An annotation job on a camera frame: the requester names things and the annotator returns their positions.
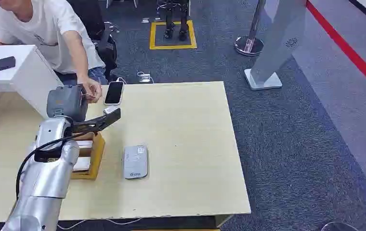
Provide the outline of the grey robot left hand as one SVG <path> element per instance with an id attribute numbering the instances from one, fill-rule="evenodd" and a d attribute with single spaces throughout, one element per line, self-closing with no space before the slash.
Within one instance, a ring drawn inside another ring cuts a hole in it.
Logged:
<path id="1" fill-rule="evenodd" d="M 46 112 L 49 118 L 64 117 L 73 133 L 99 132 L 117 122 L 121 118 L 121 110 L 115 109 L 100 117 L 86 120 L 89 104 L 83 96 L 81 85 L 59 86 L 49 91 Z"/>

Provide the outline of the person's left hand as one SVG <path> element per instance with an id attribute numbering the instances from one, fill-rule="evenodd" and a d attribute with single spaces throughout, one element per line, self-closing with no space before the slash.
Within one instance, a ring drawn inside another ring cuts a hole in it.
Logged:
<path id="1" fill-rule="evenodd" d="M 96 103 L 102 96 L 101 84 L 97 81 L 86 77 L 80 78 L 78 84 L 81 84 L 85 90 L 83 96 L 86 98 L 88 103 Z"/>

